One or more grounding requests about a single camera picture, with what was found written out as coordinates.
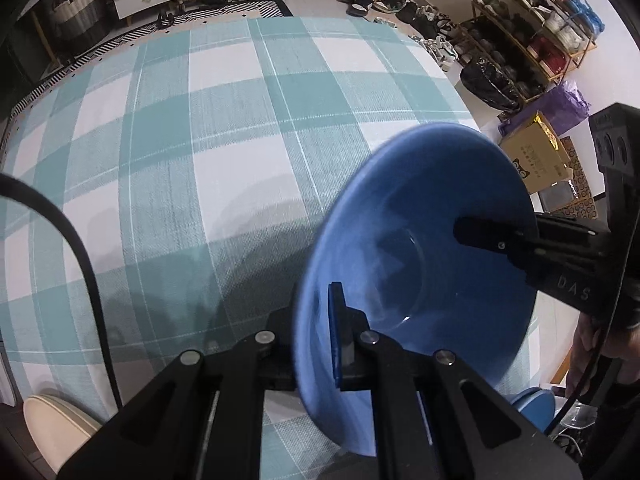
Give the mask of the person hand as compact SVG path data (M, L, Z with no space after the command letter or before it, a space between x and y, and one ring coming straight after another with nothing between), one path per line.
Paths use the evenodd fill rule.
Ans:
M596 350L600 330L590 316L581 313L574 331L570 368L566 375L566 397L569 398L578 388L590 359ZM612 360L621 360L622 365L616 376L621 385L632 384L637 380L637 345L634 332L611 332L601 350L601 356Z

